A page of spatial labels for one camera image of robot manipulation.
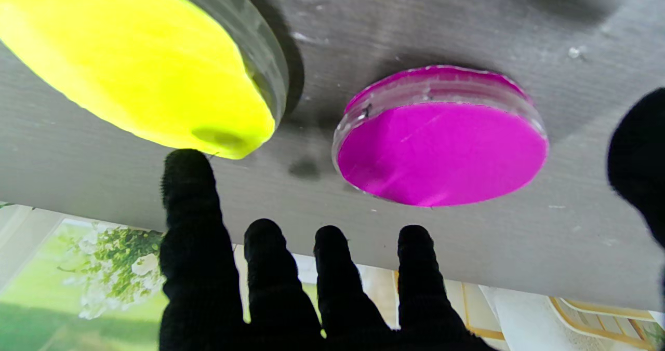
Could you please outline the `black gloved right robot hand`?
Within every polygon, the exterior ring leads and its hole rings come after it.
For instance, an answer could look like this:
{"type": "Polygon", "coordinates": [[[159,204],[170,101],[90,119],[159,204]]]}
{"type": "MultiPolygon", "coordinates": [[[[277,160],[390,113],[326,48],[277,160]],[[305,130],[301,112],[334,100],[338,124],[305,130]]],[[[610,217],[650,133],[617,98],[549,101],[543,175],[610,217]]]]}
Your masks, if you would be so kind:
{"type": "Polygon", "coordinates": [[[302,289],[281,229],[269,219],[245,233],[249,310],[243,320],[239,273],[213,169],[205,154],[178,149],[162,178],[168,231],[160,246],[169,302],[161,350],[490,350],[468,331],[447,298],[434,241],[420,225],[397,239],[398,330],[384,322],[363,290],[343,232],[314,236],[317,308],[302,289]]]}

